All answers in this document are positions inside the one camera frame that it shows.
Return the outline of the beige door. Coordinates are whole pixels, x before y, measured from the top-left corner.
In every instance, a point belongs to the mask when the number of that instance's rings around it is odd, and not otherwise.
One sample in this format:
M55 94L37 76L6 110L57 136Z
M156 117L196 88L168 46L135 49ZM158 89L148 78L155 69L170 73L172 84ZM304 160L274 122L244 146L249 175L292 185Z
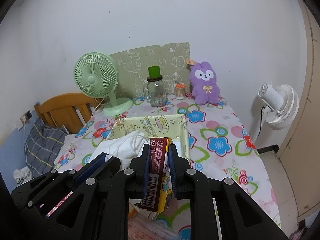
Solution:
M298 2L306 32L306 74L298 114L277 156L301 221L319 210L319 25L303 0Z

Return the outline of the green cartoon patterned board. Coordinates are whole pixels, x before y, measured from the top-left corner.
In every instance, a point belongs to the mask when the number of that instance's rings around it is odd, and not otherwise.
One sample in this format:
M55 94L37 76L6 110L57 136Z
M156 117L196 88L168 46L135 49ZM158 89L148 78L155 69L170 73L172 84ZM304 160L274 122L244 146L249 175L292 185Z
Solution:
M111 55L118 70L117 97L136 98L145 95L147 79L162 77L165 92L174 94L177 83L190 92L190 45L188 42L168 43L124 50Z

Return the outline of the white cloth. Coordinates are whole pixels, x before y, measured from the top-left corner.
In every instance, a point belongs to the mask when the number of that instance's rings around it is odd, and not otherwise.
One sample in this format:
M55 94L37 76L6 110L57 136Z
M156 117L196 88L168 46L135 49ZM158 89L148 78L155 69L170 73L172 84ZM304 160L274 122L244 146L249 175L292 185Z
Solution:
M129 168L131 160L140 157L145 144L150 140L140 131L131 132L123 137L101 142L89 159L91 163L101 153L106 153L105 162L111 157L120 159L120 170Z
M13 172L13 177L14 177L17 185L24 184L24 183L29 182L33 179L32 172L27 166L20 169L20 170L15 169Z

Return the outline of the pink tissue packet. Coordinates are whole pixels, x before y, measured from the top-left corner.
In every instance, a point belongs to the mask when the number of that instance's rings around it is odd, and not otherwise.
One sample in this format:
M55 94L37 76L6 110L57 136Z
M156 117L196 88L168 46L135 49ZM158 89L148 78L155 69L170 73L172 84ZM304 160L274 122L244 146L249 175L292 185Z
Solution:
M127 239L181 239L171 229L140 215L132 217L128 222Z

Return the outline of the white standing fan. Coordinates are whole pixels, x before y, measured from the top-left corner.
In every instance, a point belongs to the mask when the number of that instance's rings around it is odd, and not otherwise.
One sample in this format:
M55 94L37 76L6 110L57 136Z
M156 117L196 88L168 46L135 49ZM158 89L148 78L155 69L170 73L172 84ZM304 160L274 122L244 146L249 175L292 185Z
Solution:
M291 85L264 82L253 99L249 135L257 148L280 146L299 111L299 96Z

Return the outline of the purple plush bunny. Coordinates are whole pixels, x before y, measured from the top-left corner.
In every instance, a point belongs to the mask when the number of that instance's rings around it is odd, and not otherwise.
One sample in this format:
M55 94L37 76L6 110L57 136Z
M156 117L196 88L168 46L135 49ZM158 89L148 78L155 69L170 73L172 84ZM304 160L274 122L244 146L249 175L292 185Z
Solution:
M195 63L190 67L189 81L197 105L218 104L220 89L216 73L208 62Z

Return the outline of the crumpled white cloth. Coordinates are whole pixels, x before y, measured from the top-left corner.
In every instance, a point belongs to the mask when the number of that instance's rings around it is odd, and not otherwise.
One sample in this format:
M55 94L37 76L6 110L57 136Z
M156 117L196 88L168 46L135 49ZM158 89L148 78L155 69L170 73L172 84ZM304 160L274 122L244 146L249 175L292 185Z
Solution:
M14 177L17 185L24 184L24 183L29 182L33 179L32 172L27 166L20 169L20 170L15 169L13 172L13 177Z

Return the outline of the green desk fan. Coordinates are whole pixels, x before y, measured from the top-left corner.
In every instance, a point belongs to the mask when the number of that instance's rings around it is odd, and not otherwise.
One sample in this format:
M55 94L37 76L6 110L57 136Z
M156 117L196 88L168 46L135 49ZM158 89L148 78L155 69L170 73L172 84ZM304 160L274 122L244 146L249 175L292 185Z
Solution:
M74 81L90 98L109 98L109 102L103 106L105 116L120 115L133 106L131 99L116 97L119 72L109 55L96 52L82 55L74 67Z

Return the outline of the glass mason jar mug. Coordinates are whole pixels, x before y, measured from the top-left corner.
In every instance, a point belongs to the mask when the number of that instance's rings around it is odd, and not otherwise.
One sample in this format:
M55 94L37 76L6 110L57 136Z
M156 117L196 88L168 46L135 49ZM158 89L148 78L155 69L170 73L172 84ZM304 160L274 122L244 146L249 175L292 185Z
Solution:
M148 81L144 86L145 97L152 107L163 107L167 101L163 80Z

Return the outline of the grey plaid pillow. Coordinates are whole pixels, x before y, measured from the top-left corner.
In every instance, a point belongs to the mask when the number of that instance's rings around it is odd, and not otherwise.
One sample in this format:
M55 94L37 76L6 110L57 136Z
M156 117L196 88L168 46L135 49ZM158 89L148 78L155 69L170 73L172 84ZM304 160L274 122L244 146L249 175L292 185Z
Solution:
M33 178L54 168L54 160L65 143L66 135L63 128L50 127L42 119L34 122L24 146L27 167Z

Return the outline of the floral tablecloth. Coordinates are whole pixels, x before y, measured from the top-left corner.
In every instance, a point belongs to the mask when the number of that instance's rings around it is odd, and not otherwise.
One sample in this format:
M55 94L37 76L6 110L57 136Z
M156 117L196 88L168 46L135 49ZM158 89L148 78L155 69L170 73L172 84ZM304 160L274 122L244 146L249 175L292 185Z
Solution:
M120 115L95 113L76 134L65 137L54 160L59 172L80 170L98 145L108 140L116 121L127 117L183 114L187 120L190 166L208 178L232 178L280 227L274 191L263 161L250 136L224 98L218 104L199 106L191 96L178 100L169 96L165 106L152 107L145 98L134 98L133 106Z

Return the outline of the red yellow carton box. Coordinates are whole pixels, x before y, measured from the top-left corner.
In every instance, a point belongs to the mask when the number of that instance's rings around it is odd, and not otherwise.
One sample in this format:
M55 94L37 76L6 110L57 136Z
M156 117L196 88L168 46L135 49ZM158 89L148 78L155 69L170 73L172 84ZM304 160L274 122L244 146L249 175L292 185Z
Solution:
M145 197L140 205L143 209L162 213L172 194L170 167L168 161L169 146L172 140L165 138L150 139L149 177Z

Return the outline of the wall power socket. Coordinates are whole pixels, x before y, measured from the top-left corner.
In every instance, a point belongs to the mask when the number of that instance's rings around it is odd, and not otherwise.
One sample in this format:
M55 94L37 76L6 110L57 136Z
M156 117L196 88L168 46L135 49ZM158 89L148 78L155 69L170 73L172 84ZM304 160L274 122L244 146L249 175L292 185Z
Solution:
M25 112L21 117L20 120L22 124L24 125L26 122L28 122L32 118L32 114L30 111Z

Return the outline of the toothpick jar orange lid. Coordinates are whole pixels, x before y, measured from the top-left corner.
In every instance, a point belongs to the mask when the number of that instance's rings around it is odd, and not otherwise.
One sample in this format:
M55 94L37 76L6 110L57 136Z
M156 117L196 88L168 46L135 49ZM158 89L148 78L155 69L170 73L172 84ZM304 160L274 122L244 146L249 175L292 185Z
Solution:
M175 98L178 100L184 99L186 94L185 89L186 89L185 84L175 81L175 85L174 85Z

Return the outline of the green orange snack box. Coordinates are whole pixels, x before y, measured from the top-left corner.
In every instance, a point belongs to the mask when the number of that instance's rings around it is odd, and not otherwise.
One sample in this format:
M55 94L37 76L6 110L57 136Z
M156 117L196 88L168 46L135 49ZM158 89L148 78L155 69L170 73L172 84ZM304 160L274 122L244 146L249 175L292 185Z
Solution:
M135 217L139 213L139 208L135 205L129 204L129 213L128 213L128 219L131 219Z

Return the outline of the yellow cartoon storage box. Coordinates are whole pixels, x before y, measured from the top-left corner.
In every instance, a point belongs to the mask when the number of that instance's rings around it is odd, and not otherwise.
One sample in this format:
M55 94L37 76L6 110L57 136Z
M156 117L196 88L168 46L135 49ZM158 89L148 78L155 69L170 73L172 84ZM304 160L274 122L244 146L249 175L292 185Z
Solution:
M117 139L133 131L140 131L148 138L169 137L174 142L179 141L179 156L190 159L187 120L183 114L122 118L115 122L107 139Z

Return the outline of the green cup on jar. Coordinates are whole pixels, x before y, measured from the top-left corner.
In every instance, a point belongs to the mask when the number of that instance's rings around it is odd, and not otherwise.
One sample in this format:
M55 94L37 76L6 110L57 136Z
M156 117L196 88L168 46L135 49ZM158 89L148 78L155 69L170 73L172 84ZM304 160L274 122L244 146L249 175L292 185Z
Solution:
M148 67L149 78L156 79L161 76L160 66Z

